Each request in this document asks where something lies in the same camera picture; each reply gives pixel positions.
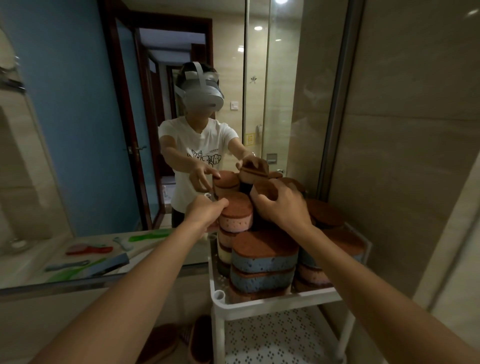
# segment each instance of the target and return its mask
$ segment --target white rolling cart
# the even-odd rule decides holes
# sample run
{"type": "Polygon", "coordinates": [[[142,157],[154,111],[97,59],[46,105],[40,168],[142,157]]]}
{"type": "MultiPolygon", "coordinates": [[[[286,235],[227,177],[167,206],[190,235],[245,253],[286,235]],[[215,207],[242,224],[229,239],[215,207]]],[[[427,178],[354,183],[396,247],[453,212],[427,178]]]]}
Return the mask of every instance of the white rolling cart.
{"type": "MultiPolygon", "coordinates": [[[[365,264],[372,244],[348,224],[346,228],[366,243],[365,264]]],[[[211,241],[208,271],[216,364],[346,364],[354,315],[348,312],[338,340],[317,307],[342,300],[335,288],[230,304],[228,279],[218,273],[217,260],[216,241],[211,241]]]]}

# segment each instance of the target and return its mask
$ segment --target ceiling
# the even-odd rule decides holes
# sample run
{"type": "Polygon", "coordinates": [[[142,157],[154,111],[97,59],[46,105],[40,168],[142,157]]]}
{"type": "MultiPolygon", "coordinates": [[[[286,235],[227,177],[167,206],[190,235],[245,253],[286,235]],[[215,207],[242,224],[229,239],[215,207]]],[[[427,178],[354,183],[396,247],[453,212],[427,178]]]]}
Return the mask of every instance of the ceiling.
{"type": "Polygon", "coordinates": [[[168,48],[190,51],[192,43],[205,44],[205,34],[140,28],[140,40],[149,49],[168,48]]]}
{"type": "MultiPolygon", "coordinates": [[[[138,3],[155,3],[172,7],[187,7],[214,12],[245,14],[245,0],[135,0],[138,3]]],[[[286,18],[300,19],[303,11],[303,0],[288,0],[278,4],[272,0],[276,14],[286,18]]],[[[268,16],[270,0],[252,0],[250,15],[268,16]]]]}

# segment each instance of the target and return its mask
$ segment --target mirror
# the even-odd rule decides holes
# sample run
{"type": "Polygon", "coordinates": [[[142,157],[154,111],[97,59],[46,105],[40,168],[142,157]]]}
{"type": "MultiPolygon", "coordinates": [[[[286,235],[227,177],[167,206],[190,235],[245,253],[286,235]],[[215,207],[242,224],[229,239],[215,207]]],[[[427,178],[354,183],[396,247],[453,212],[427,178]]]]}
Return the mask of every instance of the mirror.
{"type": "MultiPolygon", "coordinates": [[[[309,54],[321,41],[312,19],[333,17],[315,1],[251,0],[247,14],[244,2],[221,0],[28,7],[0,3],[12,43],[0,35],[1,66],[18,56],[26,88],[0,89],[0,289],[124,273],[170,234],[178,190],[158,128],[184,115],[174,85],[185,62],[219,73],[225,101],[212,117],[270,170],[318,180],[300,160],[316,148],[319,168],[322,142],[301,145],[293,126],[308,115],[315,140],[324,138],[304,98],[329,104],[334,80],[321,74],[335,74],[342,23],[321,57],[309,54]]],[[[236,170],[236,161],[225,153],[218,168],[236,170]]],[[[209,249],[205,236],[185,265],[204,266],[209,249]]]]}

